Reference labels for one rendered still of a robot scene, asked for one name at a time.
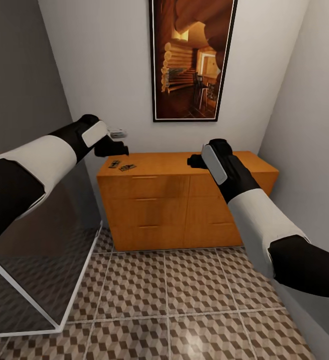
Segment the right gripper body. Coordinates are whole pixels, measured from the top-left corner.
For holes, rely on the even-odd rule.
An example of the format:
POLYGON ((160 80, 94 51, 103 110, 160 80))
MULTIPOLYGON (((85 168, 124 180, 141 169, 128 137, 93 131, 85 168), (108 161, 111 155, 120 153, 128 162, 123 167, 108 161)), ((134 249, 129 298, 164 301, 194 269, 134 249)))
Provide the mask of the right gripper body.
POLYGON ((208 169, 207 166, 203 163, 201 154, 192 154, 190 162, 192 169, 208 169))

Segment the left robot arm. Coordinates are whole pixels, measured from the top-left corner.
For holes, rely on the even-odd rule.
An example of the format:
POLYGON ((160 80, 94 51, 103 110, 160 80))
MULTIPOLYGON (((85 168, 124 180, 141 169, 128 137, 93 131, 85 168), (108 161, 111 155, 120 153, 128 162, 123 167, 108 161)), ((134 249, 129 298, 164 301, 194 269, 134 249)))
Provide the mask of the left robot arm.
POLYGON ((0 154, 0 235, 13 221, 38 208, 55 186, 94 147, 97 157, 129 155, 123 128, 82 115, 65 127, 0 154))

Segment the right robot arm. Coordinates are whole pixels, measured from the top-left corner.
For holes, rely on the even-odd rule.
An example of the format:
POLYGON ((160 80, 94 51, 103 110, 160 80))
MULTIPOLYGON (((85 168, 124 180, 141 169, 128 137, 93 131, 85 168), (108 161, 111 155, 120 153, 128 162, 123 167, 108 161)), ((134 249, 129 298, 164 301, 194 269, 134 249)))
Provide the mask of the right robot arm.
POLYGON ((329 335, 329 252, 312 245, 281 212, 227 140, 204 141, 202 147, 187 165, 211 173, 255 269, 275 279, 329 335))

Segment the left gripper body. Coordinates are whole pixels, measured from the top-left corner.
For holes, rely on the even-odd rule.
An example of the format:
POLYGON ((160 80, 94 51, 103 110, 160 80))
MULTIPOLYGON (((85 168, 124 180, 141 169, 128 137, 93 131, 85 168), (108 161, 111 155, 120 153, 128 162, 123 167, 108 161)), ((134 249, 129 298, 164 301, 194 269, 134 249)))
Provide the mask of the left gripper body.
POLYGON ((109 157, 109 156, 118 156, 118 155, 125 155, 125 146, 124 142, 122 141, 116 141, 113 142, 111 139, 110 146, 105 150, 100 150, 95 147, 94 154, 97 157, 109 157))

